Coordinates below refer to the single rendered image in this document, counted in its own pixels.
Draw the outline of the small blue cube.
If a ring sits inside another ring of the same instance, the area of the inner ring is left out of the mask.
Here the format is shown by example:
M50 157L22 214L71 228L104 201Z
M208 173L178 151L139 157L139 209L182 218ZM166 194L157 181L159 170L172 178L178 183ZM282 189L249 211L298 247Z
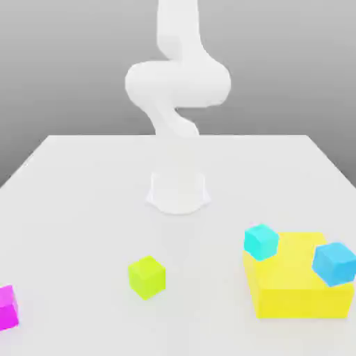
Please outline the small blue cube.
M346 284L356 276L356 255L343 243L319 245L311 267L329 287Z

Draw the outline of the large yellow box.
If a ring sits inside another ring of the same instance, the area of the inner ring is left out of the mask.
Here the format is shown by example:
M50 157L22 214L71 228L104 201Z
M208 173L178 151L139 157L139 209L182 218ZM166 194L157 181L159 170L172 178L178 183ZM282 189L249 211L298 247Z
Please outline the large yellow box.
M345 318L355 293L352 282L328 286L312 269L320 232L282 232L277 254L243 265L257 318Z

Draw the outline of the small magenta cube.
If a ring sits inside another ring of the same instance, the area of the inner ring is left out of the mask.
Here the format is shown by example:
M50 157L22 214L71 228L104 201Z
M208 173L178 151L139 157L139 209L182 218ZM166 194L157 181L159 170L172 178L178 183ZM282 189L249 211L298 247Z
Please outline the small magenta cube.
M0 287L0 331L19 325L18 305L12 285Z

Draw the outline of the small cyan cube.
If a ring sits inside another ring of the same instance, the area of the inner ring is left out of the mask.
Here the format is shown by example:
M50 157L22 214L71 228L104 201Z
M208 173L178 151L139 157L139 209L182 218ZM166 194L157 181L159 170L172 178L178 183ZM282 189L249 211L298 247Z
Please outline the small cyan cube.
M277 254L280 236L267 225L245 230L244 250L255 260L263 261Z

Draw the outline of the small lime green cube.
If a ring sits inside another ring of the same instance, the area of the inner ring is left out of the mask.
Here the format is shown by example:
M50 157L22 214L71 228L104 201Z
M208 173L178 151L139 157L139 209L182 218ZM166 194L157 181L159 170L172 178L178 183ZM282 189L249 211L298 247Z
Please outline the small lime green cube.
M143 257L130 264L128 273L130 287L143 300L165 290L165 267L152 256Z

